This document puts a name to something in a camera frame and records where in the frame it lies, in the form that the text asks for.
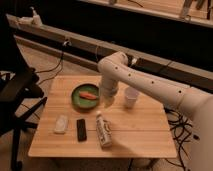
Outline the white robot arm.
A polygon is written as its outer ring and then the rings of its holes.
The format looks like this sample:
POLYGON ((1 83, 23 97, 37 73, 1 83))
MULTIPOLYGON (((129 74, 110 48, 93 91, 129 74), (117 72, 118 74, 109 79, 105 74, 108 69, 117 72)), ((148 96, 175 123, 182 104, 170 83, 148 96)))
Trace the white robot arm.
POLYGON ((198 88, 139 72, 128 66, 128 56, 116 52, 98 63, 101 73, 99 90, 106 105, 111 105, 121 81, 161 102, 165 107, 193 122, 193 135, 187 168, 190 171, 213 171, 213 94, 198 88))

